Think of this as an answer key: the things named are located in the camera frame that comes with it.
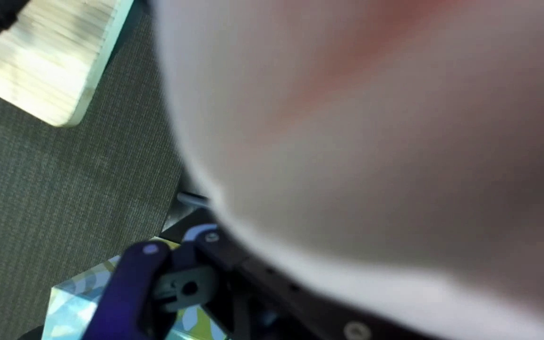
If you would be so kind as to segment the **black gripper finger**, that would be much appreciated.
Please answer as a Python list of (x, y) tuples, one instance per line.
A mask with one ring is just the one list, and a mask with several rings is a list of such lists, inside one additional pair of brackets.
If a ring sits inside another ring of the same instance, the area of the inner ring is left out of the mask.
[(152, 334), (198, 307), (222, 340), (373, 340), (373, 319), (288, 279), (219, 228), (173, 245), (151, 283)]

